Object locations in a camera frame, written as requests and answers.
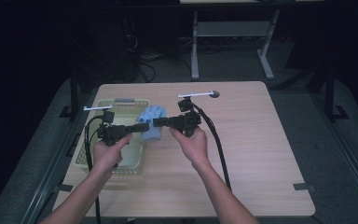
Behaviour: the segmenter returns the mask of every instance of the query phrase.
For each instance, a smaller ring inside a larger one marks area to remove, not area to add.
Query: green basket
[[[130,126],[137,123],[139,115],[149,106],[148,100],[142,99],[107,99],[101,100],[97,106],[109,106],[113,108],[109,110],[115,112],[114,125]],[[93,117],[99,116],[103,113],[102,110],[94,110],[90,113],[94,113]],[[101,121],[99,119],[94,120],[89,126],[89,137],[100,127]],[[99,141],[97,134],[94,134],[90,141],[90,153],[93,158],[94,144]],[[86,159],[86,150],[84,147],[84,139],[80,139],[80,149],[77,152],[74,166],[83,169],[85,172],[89,171]],[[142,172],[142,164],[144,158],[145,147],[142,142],[142,136],[140,133],[134,133],[130,143],[123,147],[121,155],[123,160],[118,164],[118,168],[115,168],[113,173],[121,175],[138,175]]]

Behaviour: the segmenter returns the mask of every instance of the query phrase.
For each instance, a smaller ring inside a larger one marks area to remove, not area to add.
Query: metal frame
[[[325,114],[325,107],[322,103],[322,100],[315,93],[313,93],[311,97],[313,102],[317,105],[317,108],[320,110],[321,114]],[[341,152],[343,154],[343,158],[347,162],[348,167],[351,170],[352,176],[358,184],[358,160],[353,154],[350,144],[346,141],[338,126],[333,120],[331,120],[331,118],[329,118],[328,116],[322,117],[325,118],[325,122],[328,124],[331,133],[336,138],[337,143],[339,145],[339,149],[341,149]]]
[[[85,105],[90,100],[90,97],[85,94],[81,100],[80,104]],[[57,169],[59,168],[59,163],[62,162],[62,158],[67,153],[67,148],[70,148],[74,136],[77,135],[77,132],[80,128],[82,129],[85,120],[87,119],[88,113],[75,113],[73,118],[68,123],[66,127],[66,135],[62,137],[60,144],[57,146],[54,155],[51,159],[50,164],[48,165],[45,174],[42,177],[39,185],[34,191],[33,199],[30,202],[27,211],[25,212],[21,223],[34,224],[37,221],[37,216],[43,208],[43,205],[46,203],[49,194],[54,190],[52,181],[57,174]]]
[[[198,21],[198,12],[194,12],[193,50],[191,52],[191,79],[200,78],[199,60],[197,57],[198,36],[264,36],[266,42],[257,50],[257,56],[268,79],[274,75],[267,60],[269,43],[274,34],[280,10],[275,10],[270,21]]]

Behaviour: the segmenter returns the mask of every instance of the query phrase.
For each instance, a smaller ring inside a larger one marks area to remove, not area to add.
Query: tabletop
[[[257,217],[307,217],[315,208],[283,127],[262,82],[191,82],[102,85],[94,105],[103,99],[141,98],[180,115],[178,93],[219,91],[220,97],[192,97],[212,119],[224,150],[231,187]],[[223,177],[217,146],[205,122],[208,153]],[[77,186],[86,173],[73,165],[63,184]],[[113,175],[100,194],[103,217],[216,217],[205,187],[179,144],[163,128],[161,139],[145,144],[139,175]],[[60,191],[54,208],[70,192]],[[87,216],[95,216],[92,207]]]

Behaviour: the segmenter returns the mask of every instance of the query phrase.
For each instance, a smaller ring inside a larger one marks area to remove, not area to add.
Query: metal bar
[[[280,10],[275,10],[274,14],[272,15],[271,21],[269,22],[269,27],[266,33],[266,43],[264,44],[263,48],[261,49],[260,55],[262,57],[266,57],[267,51],[269,50],[269,43],[271,42],[272,35],[274,34],[275,26],[277,24],[277,20],[279,17]]]
[[[86,106],[83,107],[83,110],[101,110],[101,109],[110,109],[113,108],[112,105],[107,105],[107,106],[94,106],[94,107],[89,107],[87,108]]]
[[[193,51],[191,52],[191,80],[196,81],[200,78],[199,73],[199,59],[197,58],[197,11],[194,12],[193,21]]]
[[[269,21],[200,21],[197,36],[266,36]]]
[[[88,95],[86,95],[82,103],[85,104],[89,99]],[[28,223],[28,224],[34,224],[37,219],[37,215],[39,214],[40,210],[43,207],[43,204],[45,203],[45,200],[48,198],[50,192],[52,191],[53,187],[49,184],[53,179],[54,175],[56,174],[56,169],[58,167],[58,164],[62,157],[65,156],[66,148],[71,145],[72,137],[76,134],[76,128],[75,126],[82,120],[86,119],[87,115],[85,113],[78,113],[76,118],[71,121],[66,128],[67,135],[64,136],[60,142],[60,144],[57,146],[56,151],[54,152],[54,155],[52,157],[52,160],[50,164],[48,165],[48,168],[46,169],[45,174],[43,175],[42,180],[40,181],[38,187],[36,188],[34,192],[34,196],[32,201],[30,202],[27,211],[24,214],[24,217],[22,218],[21,223]]]
[[[202,96],[202,95],[213,95],[214,92],[213,91],[208,91],[208,92],[200,92],[200,93],[179,93],[178,97],[189,97],[189,96]]]
[[[263,67],[264,73],[266,74],[266,78],[274,79],[274,74],[272,73],[272,69],[269,66],[269,60],[267,60],[266,56],[262,55],[261,49],[257,50],[258,60],[261,62],[261,66]]]

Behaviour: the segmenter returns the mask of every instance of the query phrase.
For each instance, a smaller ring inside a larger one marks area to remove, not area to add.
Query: person's right hand
[[[170,133],[179,142],[183,153],[191,161],[194,168],[199,167],[202,164],[209,164],[208,159],[208,141],[201,128],[196,128],[191,137],[186,137],[179,131],[170,128]]]
[[[112,175],[113,167],[123,160],[121,149],[132,139],[132,133],[122,137],[111,147],[101,140],[94,145],[94,165],[92,170]]]

